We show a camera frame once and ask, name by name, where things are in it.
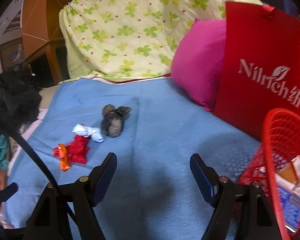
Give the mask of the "orange plastic wrapper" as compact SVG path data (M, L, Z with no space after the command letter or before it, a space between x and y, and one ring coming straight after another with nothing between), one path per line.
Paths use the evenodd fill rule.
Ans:
M59 150L59 164L60 169L65 172L71 168L70 162L68 160L68 152L66 150L66 146L63 144L58 145Z

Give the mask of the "white tissue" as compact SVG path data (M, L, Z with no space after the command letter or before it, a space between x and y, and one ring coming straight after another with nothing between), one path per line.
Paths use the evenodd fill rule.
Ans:
M85 138L91 137L94 142L104 142L102 132L98 127L89 127L82 124L77 124L73 128L72 132L75 133L75 135L79 135Z

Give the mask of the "grey black plastic bag wad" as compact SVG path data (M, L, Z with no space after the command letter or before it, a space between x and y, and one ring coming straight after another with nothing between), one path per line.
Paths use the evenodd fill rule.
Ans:
M130 114L131 108L120 106L115 108L107 104L102 109L103 119L101 121L101 131L108 137L115 138L121 135L125 120Z

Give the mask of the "blue white carton box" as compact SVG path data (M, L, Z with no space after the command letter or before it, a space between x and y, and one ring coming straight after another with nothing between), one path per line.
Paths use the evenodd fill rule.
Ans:
M300 183L293 184L280 175L275 175L285 227L296 233L300 223Z

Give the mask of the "red plastic mesh basket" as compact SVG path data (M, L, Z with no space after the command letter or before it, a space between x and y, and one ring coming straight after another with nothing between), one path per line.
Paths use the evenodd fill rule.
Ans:
M283 239L300 239L300 221L297 222L296 232L288 232L275 174L295 157L300 157L300 116L284 108L272 109L263 122L261 144L238 183L261 183Z

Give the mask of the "light blue blanket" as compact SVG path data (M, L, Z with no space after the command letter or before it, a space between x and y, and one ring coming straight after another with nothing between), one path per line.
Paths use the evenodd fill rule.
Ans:
M62 172L52 155L76 124L98 127L102 108L128 106L122 134L89 142L87 163ZM117 169L95 208L106 239L200 239L212 214L190 171L190 156L236 181L259 142L194 104L171 79L108 85L79 79L56 91L28 140L59 184L73 183L117 155Z

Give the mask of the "black clothes pile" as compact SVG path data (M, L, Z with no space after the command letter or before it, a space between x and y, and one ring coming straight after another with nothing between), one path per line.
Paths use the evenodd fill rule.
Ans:
M28 64L5 68L0 73L0 118L16 129L37 120L41 90Z

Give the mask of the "magenta pillow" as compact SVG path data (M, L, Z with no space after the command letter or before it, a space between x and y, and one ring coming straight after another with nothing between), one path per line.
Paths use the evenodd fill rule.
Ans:
M171 77L190 99L213 111L225 54L226 20L196 19L171 63Z

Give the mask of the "red Nilrich shopping bag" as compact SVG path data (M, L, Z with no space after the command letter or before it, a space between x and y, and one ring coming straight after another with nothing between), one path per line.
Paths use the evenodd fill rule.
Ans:
M214 115L255 139L266 114L300 116L300 20L268 5L226 2L225 57Z

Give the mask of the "green clover quilt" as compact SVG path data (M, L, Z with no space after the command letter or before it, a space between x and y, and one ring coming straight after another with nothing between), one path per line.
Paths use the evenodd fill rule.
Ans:
M222 20L227 1L73 0L59 12L70 79L121 82L166 75L196 19Z

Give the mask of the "orange wooden column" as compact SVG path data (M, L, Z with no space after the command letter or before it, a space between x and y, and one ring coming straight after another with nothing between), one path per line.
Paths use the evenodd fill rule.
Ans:
M68 0L24 0L21 10L25 62L32 63L45 55L55 85L63 80L56 49L64 44L59 12L67 3Z

